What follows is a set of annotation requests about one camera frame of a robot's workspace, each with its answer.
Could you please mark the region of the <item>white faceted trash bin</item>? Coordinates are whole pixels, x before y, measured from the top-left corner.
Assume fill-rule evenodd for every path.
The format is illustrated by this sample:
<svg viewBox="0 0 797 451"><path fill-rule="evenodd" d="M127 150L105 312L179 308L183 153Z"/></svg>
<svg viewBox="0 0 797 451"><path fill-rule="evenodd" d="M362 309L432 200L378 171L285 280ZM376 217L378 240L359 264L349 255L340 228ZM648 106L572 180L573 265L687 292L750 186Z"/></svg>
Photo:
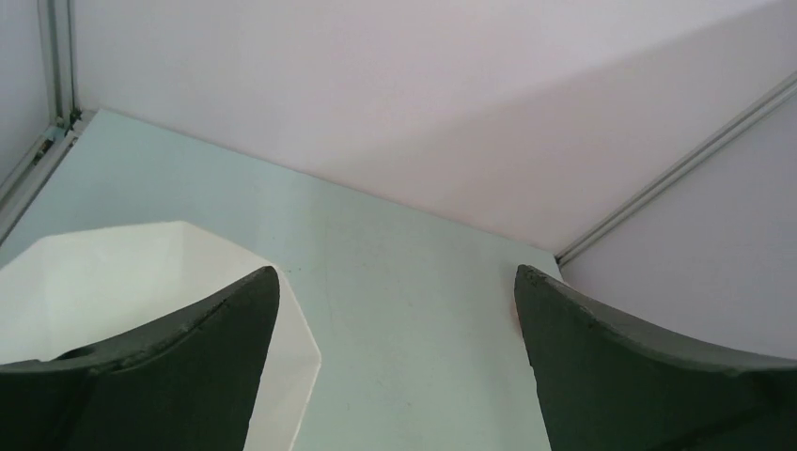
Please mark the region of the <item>white faceted trash bin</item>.
<svg viewBox="0 0 797 451"><path fill-rule="evenodd" d="M1 360L50 360L200 301L267 260L183 221L112 226L1 250ZM321 355L286 276L245 446L290 450Z"/></svg>

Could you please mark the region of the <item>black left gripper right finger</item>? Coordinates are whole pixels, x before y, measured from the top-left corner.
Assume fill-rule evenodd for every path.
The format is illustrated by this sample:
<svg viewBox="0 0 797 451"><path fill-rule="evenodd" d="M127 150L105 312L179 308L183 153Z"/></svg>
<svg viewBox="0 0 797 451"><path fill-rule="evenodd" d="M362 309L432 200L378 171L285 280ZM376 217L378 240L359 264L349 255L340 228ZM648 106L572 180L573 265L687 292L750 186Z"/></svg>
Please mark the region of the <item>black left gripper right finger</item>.
<svg viewBox="0 0 797 451"><path fill-rule="evenodd" d="M554 450L792 450L796 363L678 334L518 267L514 300Z"/></svg>

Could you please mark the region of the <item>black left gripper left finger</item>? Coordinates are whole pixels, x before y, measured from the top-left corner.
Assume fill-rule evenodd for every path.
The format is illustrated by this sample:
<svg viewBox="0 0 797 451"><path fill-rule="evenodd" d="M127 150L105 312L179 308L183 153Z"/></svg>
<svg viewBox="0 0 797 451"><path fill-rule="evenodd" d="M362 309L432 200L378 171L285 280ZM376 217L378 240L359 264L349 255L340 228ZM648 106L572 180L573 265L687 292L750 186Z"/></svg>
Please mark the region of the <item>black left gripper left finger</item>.
<svg viewBox="0 0 797 451"><path fill-rule="evenodd" d="M262 267L126 333L2 365L2 448L243 449L279 304Z"/></svg>

